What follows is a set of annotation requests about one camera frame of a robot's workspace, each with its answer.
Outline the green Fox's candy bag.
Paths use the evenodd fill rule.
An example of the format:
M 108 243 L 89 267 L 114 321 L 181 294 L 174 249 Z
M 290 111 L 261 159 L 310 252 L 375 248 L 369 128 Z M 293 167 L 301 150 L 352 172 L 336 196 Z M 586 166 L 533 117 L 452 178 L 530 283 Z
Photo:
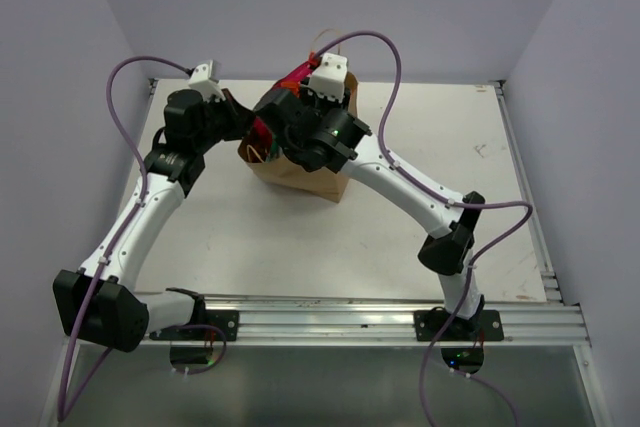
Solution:
M 278 159 L 282 154 L 282 149 L 280 147 L 280 145 L 278 144 L 278 142 L 273 139 L 271 142 L 271 145 L 268 149 L 268 153 L 267 156 L 265 158 L 266 162 L 272 162 L 276 159 Z

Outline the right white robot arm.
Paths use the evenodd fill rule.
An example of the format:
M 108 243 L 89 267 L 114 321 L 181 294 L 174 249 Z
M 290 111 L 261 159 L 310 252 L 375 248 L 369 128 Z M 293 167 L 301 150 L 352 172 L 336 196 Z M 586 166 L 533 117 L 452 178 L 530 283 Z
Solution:
M 412 183 L 401 174 L 400 161 L 389 159 L 378 137 L 345 103 L 275 88 L 254 112 L 288 160 L 307 172 L 328 169 L 355 180 L 413 218 L 427 233 L 418 259 L 438 275 L 447 331 L 464 340 L 480 329 L 484 298 L 470 267 L 480 212 L 469 207 L 484 201 L 480 194 L 448 190 L 408 165 L 417 180 Z

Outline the pink snack bag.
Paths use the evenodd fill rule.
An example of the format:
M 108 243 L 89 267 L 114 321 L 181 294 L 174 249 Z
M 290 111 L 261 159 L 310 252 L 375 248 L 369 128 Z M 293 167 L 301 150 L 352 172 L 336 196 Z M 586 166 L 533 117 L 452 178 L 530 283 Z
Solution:
M 300 64 L 298 67 L 294 68 L 283 79 L 296 80 L 300 83 L 302 80 L 307 78 L 315 70 L 317 65 L 318 65 L 318 62 L 316 60 L 307 60 L 302 64 Z

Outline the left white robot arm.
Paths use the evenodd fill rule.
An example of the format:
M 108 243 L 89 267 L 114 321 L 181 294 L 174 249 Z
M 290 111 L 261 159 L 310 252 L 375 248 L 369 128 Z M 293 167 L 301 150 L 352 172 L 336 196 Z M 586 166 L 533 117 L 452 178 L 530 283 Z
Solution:
M 202 295 L 179 288 L 153 295 L 134 290 L 159 233 L 203 172 L 206 152 L 221 141 L 241 139 L 254 114 L 227 89 L 210 98 L 183 89 L 168 96 L 164 121 L 134 193 L 106 238 L 77 270 L 62 270 L 53 281 L 69 336 L 131 352 L 146 335 L 166 328 L 189 340 L 207 330 Z

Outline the brown paper bag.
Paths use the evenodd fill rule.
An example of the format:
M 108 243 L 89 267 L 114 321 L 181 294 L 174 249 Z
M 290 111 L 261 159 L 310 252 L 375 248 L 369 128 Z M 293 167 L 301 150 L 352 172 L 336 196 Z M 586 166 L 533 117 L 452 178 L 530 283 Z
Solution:
M 332 28 L 322 30 L 312 41 L 308 60 L 311 60 L 315 53 L 315 44 L 325 34 L 333 34 L 339 37 L 341 33 Z M 278 83 L 283 78 L 273 84 L 278 87 Z M 357 78 L 348 73 L 345 86 L 351 90 L 351 98 L 348 110 L 352 114 L 357 114 Z M 271 145 L 273 137 L 268 129 L 259 119 L 256 119 L 249 133 L 241 140 L 237 148 L 237 154 L 251 172 L 265 184 L 270 186 L 286 187 L 314 196 L 339 203 L 349 179 L 342 174 L 336 174 L 323 168 L 315 172 L 306 172 L 301 166 L 289 161 L 284 154 L 272 161 L 266 162 L 265 158 Z

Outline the orange red snack bag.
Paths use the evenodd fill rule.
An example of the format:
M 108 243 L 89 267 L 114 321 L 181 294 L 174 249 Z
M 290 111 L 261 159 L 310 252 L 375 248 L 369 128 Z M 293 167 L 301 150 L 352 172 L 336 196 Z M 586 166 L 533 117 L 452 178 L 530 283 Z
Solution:
M 299 96 L 300 83 L 298 81 L 296 81 L 296 80 L 283 79 L 278 83 L 278 87 L 290 91 L 296 97 Z

